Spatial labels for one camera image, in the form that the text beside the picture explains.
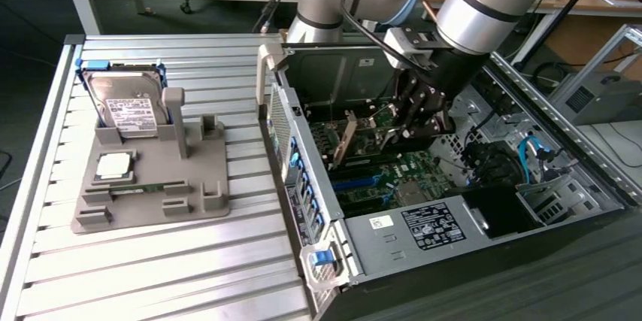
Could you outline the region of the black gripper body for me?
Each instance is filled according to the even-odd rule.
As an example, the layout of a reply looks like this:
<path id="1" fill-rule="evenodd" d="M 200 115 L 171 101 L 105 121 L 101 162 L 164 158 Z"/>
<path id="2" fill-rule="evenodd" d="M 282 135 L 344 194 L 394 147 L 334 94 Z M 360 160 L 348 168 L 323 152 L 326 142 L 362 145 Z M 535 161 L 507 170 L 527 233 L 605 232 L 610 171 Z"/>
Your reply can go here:
<path id="1" fill-rule="evenodd" d="M 446 94 L 446 102 L 451 103 L 480 72 L 484 55 L 472 55 L 454 48 L 440 49 L 432 52 L 430 61 L 435 67 L 430 70 L 427 83 Z"/>

